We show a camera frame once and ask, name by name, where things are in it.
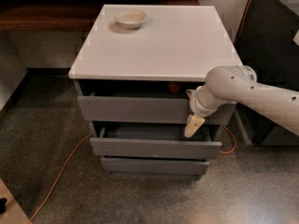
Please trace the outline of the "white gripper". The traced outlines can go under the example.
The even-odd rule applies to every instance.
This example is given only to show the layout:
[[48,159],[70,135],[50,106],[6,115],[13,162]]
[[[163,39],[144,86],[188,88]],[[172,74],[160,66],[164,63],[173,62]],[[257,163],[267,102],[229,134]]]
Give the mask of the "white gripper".
[[184,136],[192,137],[204,124],[205,118],[217,111],[218,99],[207,89],[206,86],[199,86],[195,90],[186,90],[189,97],[190,109],[195,115],[189,115],[184,129]]

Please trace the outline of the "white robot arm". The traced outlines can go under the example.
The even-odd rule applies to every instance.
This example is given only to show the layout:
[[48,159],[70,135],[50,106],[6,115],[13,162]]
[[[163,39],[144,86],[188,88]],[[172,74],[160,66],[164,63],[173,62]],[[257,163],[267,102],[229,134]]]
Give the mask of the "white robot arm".
[[186,90],[192,114],[184,135],[192,137],[205,117],[221,105],[237,102],[299,135],[299,92],[257,82],[249,66],[218,66],[206,75],[206,82],[195,90]]

